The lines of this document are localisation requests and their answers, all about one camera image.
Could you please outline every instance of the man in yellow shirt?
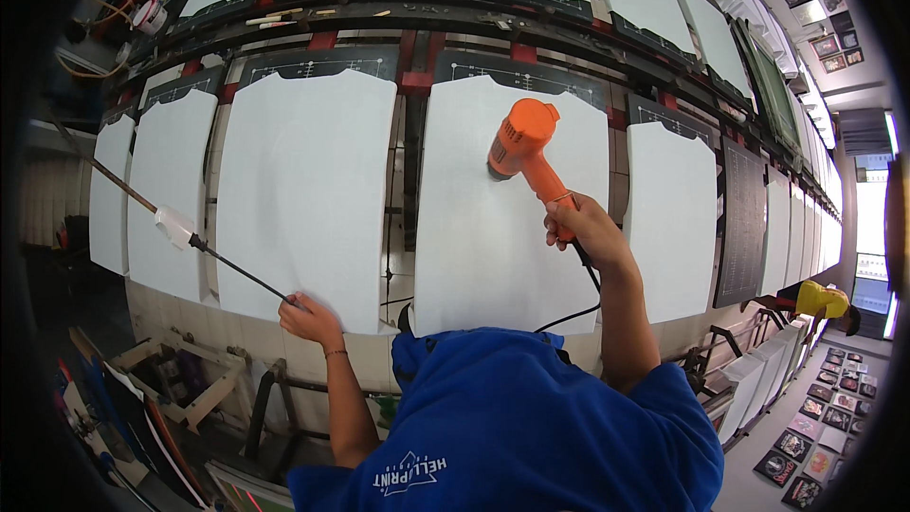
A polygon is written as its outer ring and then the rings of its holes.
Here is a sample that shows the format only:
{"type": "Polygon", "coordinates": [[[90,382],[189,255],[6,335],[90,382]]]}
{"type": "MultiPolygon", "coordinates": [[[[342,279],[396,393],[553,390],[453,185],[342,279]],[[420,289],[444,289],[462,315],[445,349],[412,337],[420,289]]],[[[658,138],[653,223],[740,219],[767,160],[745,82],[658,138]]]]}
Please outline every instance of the man in yellow shirt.
{"type": "MultiPolygon", "coordinates": [[[[850,304],[847,294],[840,289],[823,287],[815,281],[801,281],[779,290],[777,296],[767,294],[753,300],[773,310],[813,316],[807,340],[815,334],[818,324],[825,318],[839,318],[839,327],[847,336],[859,332],[859,309],[850,304]]],[[[743,302],[740,311],[745,311],[748,303],[749,301],[743,302]]]]}

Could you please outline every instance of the fluorescent light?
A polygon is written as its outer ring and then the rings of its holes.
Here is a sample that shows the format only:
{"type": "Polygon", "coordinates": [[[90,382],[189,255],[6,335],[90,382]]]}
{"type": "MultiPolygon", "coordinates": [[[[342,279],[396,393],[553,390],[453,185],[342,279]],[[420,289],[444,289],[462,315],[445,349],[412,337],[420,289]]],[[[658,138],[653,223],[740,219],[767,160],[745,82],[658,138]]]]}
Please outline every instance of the fluorescent light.
{"type": "Polygon", "coordinates": [[[888,138],[891,139],[891,154],[897,154],[897,129],[894,127],[894,114],[891,111],[884,113],[884,122],[888,126],[888,138]]]}
{"type": "Polygon", "coordinates": [[[884,338],[894,339],[894,319],[897,317],[897,296],[891,293],[891,306],[888,307],[888,320],[884,323],[884,338]]]}

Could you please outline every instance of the hand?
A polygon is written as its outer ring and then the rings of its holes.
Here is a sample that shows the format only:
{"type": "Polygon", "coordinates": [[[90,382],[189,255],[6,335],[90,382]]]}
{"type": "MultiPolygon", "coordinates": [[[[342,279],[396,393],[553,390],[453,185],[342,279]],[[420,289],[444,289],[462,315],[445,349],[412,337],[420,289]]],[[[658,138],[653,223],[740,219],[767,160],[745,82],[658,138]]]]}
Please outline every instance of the hand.
{"type": "Polygon", "coordinates": [[[281,328],[290,334],[322,345],[326,352],[344,350],[341,325],[328,309],[301,292],[288,296],[279,306],[281,328]]]}
{"type": "Polygon", "coordinates": [[[547,228],[547,245],[556,245],[560,251],[565,251],[566,243],[556,237],[557,228],[563,225],[575,232],[579,244],[591,257],[591,263],[601,276],[618,272],[638,274],[640,277],[629,244],[616,223],[597,200],[577,192],[574,194],[581,210],[552,201],[547,203],[547,215],[543,219],[547,228]]]}

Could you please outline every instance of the wooden frame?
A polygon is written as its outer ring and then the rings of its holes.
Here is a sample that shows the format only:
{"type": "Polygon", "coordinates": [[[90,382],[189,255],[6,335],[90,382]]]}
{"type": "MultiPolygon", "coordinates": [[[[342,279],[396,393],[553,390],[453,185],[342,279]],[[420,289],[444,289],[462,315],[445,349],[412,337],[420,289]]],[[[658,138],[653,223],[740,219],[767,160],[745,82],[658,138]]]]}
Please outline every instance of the wooden frame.
{"type": "Polygon", "coordinates": [[[129,377],[129,381],[131,381],[135,387],[142,390],[146,395],[150,395],[152,399],[157,399],[160,392],[154,391],[152,387],[133,375],[130,370],[136,367],[136,365],[144,359],[155,354],[160,354],[163,345],[167,345],[175,350],[186,350],[200,358],[214,362],[219,366],[224,366],[227,370],[225,370],[218,379],[212,382],[212,384],[206,388],[206,391],[200,393],[199,397],[190,402],[186,408],[180,407],[177,404],[163,404],[159,406],[161,413],[176,423],[182,423],[186,420],[189,430],[198,435],[199,430],[197,429],[197,426],[199,425],[199,422],[236,388],[240,406],[243,410],[243,419],[246,424],[249,425],[249,416],[252,413],[252,396],[246,382],[238,380],[241,374],[246,370],[246,359],[244,358],[208,347],[200,347],[199,345],[187,342],[183,339],[183,336],[180,336],[173,331],[165,331],[163,335],[150,338],[142,344],[123,352],[120,356],[111,360],[110,364],[126,374],[127,377],[129,377]]]}

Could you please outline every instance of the wooden stick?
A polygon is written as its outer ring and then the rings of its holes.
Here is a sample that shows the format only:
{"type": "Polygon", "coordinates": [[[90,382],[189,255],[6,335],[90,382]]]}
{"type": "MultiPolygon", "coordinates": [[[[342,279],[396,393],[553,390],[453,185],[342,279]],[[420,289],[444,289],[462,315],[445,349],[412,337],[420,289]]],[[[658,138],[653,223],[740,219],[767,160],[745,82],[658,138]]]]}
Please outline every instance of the wooden stick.
{"type": "Polygon", "coordinates": [[[139,203],[141,203],[149,211],[151,211],[152,213],[155,213],[156,211],[158,211],[157,207],[152,202],[144,199],[142,197],[142,194],[140,194],[139,192],[136,192],[135,190],[130,188],[127,183],[123,182],[114,173],[110,172],[108,170],[108,168],[105,167],[105,165],[98,163],[95,160],[95,157],[92,157],[92,156],[89,156],[89,155],[83,153],[82,147],[80,147],[79,143],[75,141],[75,139],[73,138],[73,135],[71,135],[69,133],[69,131],[66,131],[66,128],[63,127],[63,124],[62,124],[62,122],[60,122],[60,119],[57,119],[56,115],[54,115],[54,112],[51,111],[51,108],[49,105],[45,104],[45,110],[47,111],[47,115],[51,118],[51,122],[57,128],[57,131],[60,131],[60,134],[63,135],[63,138],[67,142],[69,142],[71,145],[73,145],[73,149],[75,150],[75,153],[78,154],[80,158],[83,158],[86,161],[88,161],[88,163],[90,163],[93,167],[95,167],[95,170],[97,170],[99,173],[103,174],[104,176],[108,177],[108,180],[110,180],[112,183],[116,184],[120,188],[120,190],[129,194],[133,198],[133,200],[136,200],[139,203]]]}

